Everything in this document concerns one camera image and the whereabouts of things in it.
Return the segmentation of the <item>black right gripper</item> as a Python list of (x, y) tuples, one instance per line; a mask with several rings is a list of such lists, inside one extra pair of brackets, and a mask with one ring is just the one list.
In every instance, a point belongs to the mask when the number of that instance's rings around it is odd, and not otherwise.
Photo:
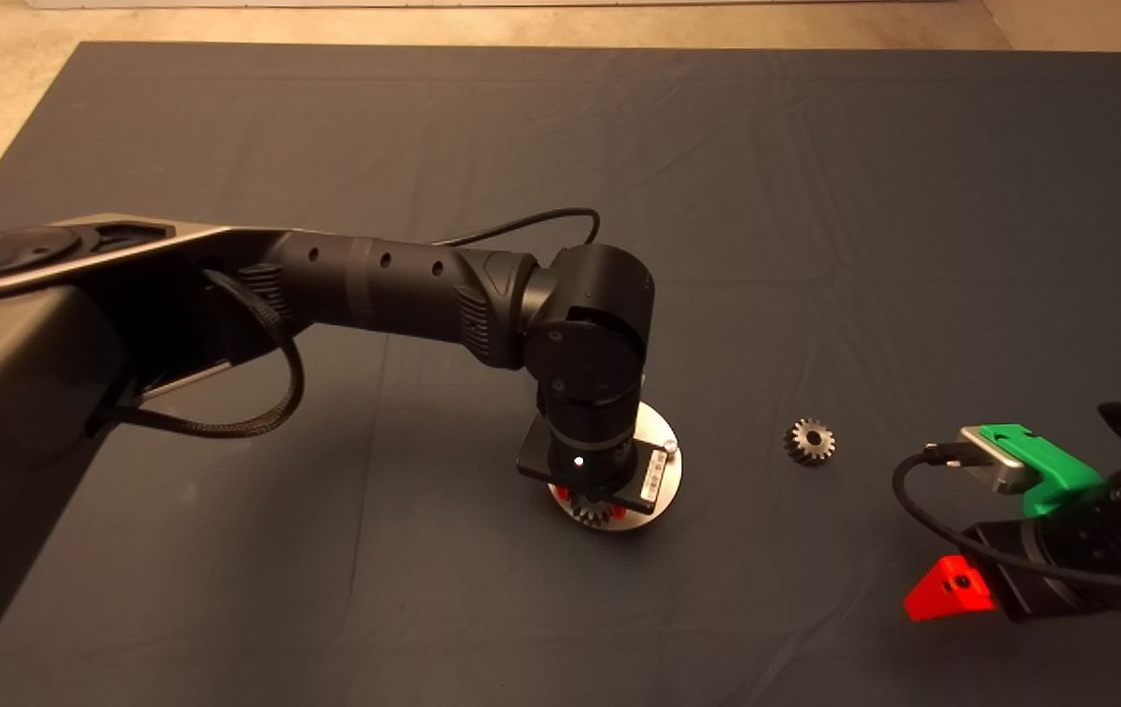
[[(965, 528), (988, 549), (1071, 570), (1121, 574), (1121, 486), (1090, 489), (1054, 514)], [(904, 599), (912, 622), (995, 612), (1013, 622), (1121, 613), (1121, 589), (1054, 580), (981, 558), (947, 555)]]

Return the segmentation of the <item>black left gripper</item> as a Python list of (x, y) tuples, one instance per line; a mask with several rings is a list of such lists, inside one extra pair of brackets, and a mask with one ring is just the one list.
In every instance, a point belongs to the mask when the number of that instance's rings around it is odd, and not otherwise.
[(580, 449), (560, 440), (538, 413), (526, 431), (516, 468), (552, 486), (558, 502), (610, 503), (610, 520), (657, 514), (671, 505), (671, 430), (657, 412), (640, 412), (628, 438), (605, 449)]

